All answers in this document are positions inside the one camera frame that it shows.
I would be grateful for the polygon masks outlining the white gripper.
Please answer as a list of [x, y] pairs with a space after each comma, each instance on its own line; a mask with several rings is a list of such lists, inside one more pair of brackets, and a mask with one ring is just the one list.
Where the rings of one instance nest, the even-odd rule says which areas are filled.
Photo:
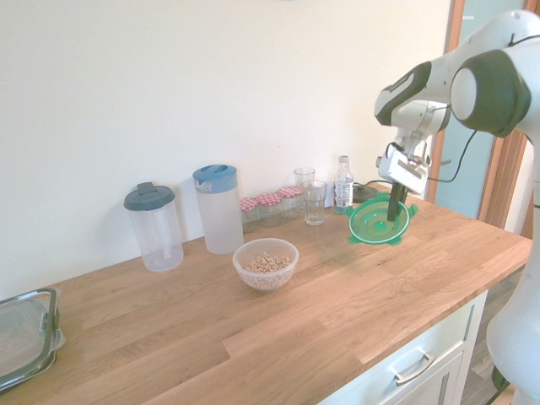
[[428, 181], [430, 164], [422, 159], [410, 159], [395, 147], [389, 147], [378, 160], [378, 174], [392, 182], [388, 200], [387, 219], [395, 221], [399, 203], [405, 203], [408, 191], [422, 194]]

